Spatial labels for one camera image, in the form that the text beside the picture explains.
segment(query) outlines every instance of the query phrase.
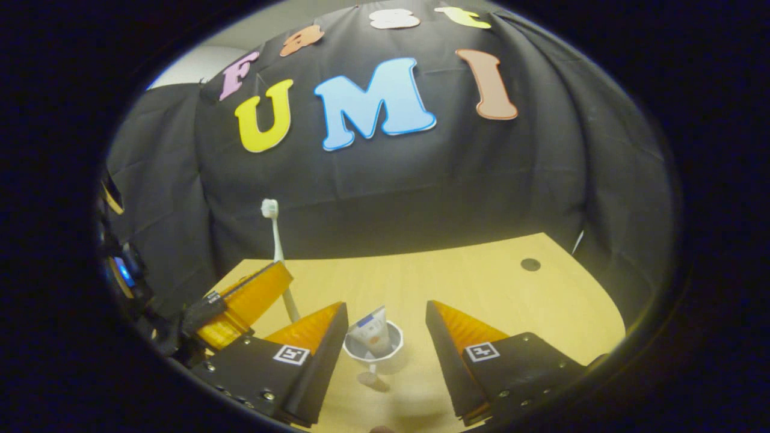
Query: toothpaste tube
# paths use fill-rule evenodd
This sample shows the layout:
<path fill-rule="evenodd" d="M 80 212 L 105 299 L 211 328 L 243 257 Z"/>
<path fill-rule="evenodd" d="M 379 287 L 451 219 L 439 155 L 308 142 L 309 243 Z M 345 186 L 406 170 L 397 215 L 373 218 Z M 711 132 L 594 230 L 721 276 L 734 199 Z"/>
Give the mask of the toothpaste tube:
<path fill-rule="evenodd" d="M 393 351 L 390 346 L 390 333 L 385 321 L 384 305 L 353 324 L 347 333 L 366 346 L 375 357 L 383 357 Z"/>

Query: black cloth backdrop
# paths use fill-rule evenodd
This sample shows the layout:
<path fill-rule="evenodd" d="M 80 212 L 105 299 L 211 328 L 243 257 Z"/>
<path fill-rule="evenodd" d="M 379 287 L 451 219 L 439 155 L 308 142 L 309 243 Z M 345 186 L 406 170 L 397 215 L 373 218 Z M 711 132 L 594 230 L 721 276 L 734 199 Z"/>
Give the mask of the black cloth backdrop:
<path fill-rule="evenodd" d="M 479 13 L 491 29 L 459 25 L 444 2 L 388 1 L 323 15 L 255 47 L 241 88 L 219 102 L 223 76 L 144 94 L 120 126 L 108 170 L 126 211 L 113 216 L 132 241 L 169 316 L 244 258 L 273 254 L 265 198 L 280 204 L 287 260 L 360 257 L 457 247 L 545 232 L 571 251 L 631 326 L 665 288 L 681 210 L 670 157 L 641 110 L 594 63 L 556 36 L 503 10 Z M 407 8 L 421 20 L 381 30 L 368 15 Z M 308 25 L 321 40 L 287 57 L 283 42 Z M 456 49 L 495 55 L 519 116 L 476 113 L 479 94 Z M 366 89 L 389 59 L 417 60 L 414 78 L 434 128 L 372 139 L 356 134 L 327 152 L 321 82 L 344 75 Z M 246 151 L 233 112 L 284 79 L 291 127 L 263 153 Z"/>

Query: blue light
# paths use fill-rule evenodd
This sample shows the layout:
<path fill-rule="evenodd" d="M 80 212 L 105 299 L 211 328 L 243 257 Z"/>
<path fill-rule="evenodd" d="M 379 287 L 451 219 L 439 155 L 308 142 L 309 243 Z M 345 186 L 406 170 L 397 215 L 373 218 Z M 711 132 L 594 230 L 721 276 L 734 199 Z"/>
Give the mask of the blue light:
<path fill-rule="evenodd" d="M 129 274 L 129 270 L 126 267 L 126 264 L 123 263 L 123 259 L 120 257 L 115 257 L 115 263 L 118 265 L 118 269 L 120 270 L 120 274 L 123 275 L 123 280 L 126 281 L 126 284 L 129 285 L 129 287 L 134 287 L 134 279 L 131 278 L 131 274 Z"/>

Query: blue letter m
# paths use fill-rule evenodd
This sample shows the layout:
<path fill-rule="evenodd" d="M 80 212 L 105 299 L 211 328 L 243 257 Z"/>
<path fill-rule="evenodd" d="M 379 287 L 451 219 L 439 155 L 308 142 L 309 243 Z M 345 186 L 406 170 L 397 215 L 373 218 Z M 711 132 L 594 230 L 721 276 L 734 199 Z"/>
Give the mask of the blue letter m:
<path fill-rule="evenodd" d="M 350 146 L 354 135 L 345 127 L 344 115 L 367 139 L 374 136 L 377 116 L 384 104 L 387 117 L 383 132 L 395 136 L 433 128 L 436 116 L 425 110 L 414 84 L 412 58 L 392 59 L 380 63 L 372 74 L 369 89 L 364 92 L 346 76 L 337 76 L 320 83 L 315 94 L 323 100 L 326 113 L 327 137 L 325 150 Z"/>

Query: white wall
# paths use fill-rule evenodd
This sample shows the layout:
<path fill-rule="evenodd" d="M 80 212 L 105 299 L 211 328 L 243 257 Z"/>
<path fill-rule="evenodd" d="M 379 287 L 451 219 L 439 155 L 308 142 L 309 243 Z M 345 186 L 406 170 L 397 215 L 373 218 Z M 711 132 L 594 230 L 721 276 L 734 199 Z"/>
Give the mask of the white wall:
<path fill-rule="evenodd" d="M 247 51 L 238 48 L 198 46 L 163 71 L 147 89 L 184 82 L 200 82 L 201 79 L 207 82 L 245 54 Z"/>

